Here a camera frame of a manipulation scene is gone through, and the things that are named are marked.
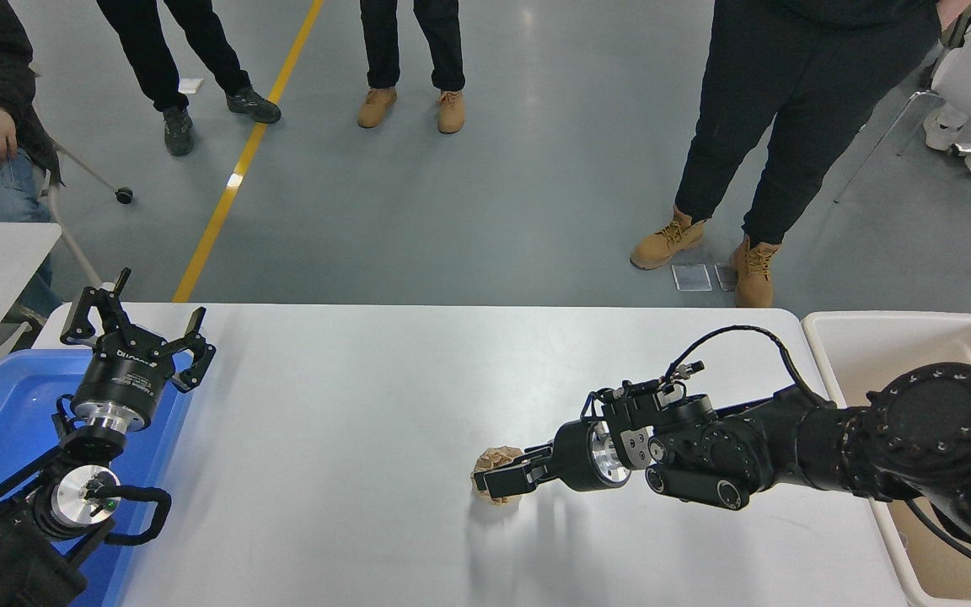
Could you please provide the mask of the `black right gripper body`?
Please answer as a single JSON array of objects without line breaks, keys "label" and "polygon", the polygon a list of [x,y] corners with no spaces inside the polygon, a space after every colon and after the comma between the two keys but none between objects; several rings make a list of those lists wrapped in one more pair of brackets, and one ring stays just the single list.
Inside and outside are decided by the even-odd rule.
[{"label": "black right gripper body", "polygon": [[613,445],[603,422],[574,420],[552,442],[552,473],[575,492],[613,488]]}]

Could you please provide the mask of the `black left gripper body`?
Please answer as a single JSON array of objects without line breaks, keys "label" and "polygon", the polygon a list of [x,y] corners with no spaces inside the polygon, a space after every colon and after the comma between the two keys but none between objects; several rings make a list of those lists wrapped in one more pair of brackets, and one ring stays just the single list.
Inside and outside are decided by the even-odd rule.
[{"label": "black left gripper body", "polygon": [[72,399],[77,417],[91,417],[100,403],[124,406],[135,417],[152,417],[169,378],[174,375],[172,357],[147,357],[151,351],[141,342],[131,349],[122,338],[98,339],[89,367]]}]

